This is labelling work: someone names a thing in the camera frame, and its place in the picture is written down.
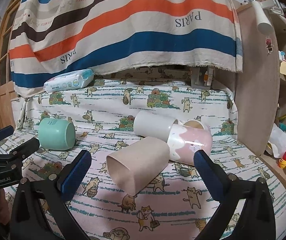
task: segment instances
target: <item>baby wipes package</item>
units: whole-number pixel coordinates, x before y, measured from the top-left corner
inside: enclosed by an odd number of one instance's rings
[[[44,83],[44,89],[49,93],[84,88],[90,84],[93,78],[94,72],[91,69],[76,70],[51,78]]]

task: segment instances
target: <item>striped fabric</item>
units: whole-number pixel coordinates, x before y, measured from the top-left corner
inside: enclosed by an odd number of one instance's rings
[[[242,71],[231,0],[22,0],[10,59],[16,91],[28,97],[62,73],[98,74],[155,65]]]

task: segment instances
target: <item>cat print bedsheet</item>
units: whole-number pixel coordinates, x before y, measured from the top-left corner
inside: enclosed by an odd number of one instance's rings
[[[141,109],[176,117],[184,122],[201,120],[211,128],[210,158],[226,173],[245,180],[259,176],[267,180],[276,219],[276,239],[286,235],[286,190],[276,176],[237,141],[237,109],[229,92],[194,90],[186,85],[188,72],[164,68],[141,68],[113,76],[97,77],[80,90],[43,93],[21,99],[15,133],[0,142],[6,153],[24,141],[37,137],[44,118],[73,122],[77,143],[69,151],[40,149],[25,160],[23,176],[46,179],[59,173],[82,150],[92,154],[92,165],[69,210],[92,238],[99,240],[193,240],[205,227],[219,203],[211,198],[193,166],[169,162],[168,166],[137,195],[129,196],[111,180],[106,156],[138,140],[133,121]],[[16,186],[6,197],[13,204]],[[46,202],[43,209],[55,234],[62,236]],[[230,235],[240,216],[240,201],[222,237]]]

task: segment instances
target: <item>pink and white mug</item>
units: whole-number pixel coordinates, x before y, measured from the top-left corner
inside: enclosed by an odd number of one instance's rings
[[[170,160],[194,165],[194,153],[204,150],[210,156],[212,142],[212,135],[208,130],[173,124],[167,140],[170,148]]]

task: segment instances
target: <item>screw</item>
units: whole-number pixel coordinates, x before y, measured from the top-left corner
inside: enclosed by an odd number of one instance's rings
[[[52,173],[49,175],[49,180],[55,180],[57,175],[55,173]]]
[[[228,178],[229,178],[230,180],[237,180],[237,176],[234,175],[234,174],[232,174],[232,173],[228,175]]]
[[[260,183],[265,183],[265,179],[263,177],[259,177],[258,180]]]
[[[20,183],[21,183],[21,184],[24,184],[25,182],[27,182],[27,178],[22,178],[22,179],[20,180]]]

